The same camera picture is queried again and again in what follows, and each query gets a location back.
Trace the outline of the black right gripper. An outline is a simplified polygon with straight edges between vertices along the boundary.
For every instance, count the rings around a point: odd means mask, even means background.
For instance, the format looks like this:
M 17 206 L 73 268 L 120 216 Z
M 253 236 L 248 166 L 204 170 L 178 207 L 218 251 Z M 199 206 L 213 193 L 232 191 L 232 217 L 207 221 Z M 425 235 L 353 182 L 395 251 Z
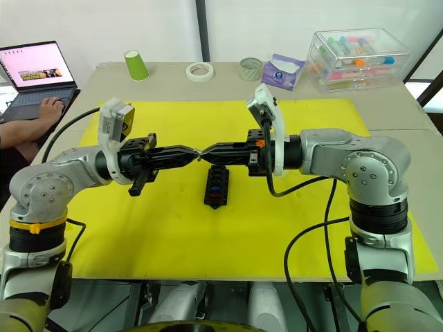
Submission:
M 219 142 L 201 152 L 213 165 L 246 165 L 249 176 L 266 176 L 265 137 L 261 129 L 250 129 L 244 142 Z

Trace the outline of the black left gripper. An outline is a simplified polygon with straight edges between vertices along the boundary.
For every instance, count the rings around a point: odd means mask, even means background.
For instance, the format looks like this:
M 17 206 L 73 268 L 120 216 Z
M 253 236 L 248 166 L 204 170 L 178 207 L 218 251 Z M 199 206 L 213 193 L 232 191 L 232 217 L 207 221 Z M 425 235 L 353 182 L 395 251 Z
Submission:
M 128 189 L 130 196 L 140 196 L 145 184 L 155 181 L 159 171 L 149 168 L 146 164 L 147 154 L 155 146 L 156 134 L 149 133 L 143 138 L 129 139 L 120 148 L 118 164 L 120 173 L 132 182 L 132 186 Z M 196 149 L 185 145 L 161 147 L 156 154 L 167 158 L 157 163 L 157 169 L 185 167 L 199 157 Z

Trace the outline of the person bare hand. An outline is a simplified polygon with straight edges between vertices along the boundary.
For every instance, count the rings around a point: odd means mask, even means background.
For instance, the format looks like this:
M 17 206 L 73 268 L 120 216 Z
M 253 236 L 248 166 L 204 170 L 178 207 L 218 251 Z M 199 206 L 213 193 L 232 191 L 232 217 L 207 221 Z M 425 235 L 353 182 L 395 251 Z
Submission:
M 39 123 L 49 129 L 56 124 L 62 117 L 64 103 L 57 97 L 45 98 L 39 106 Z

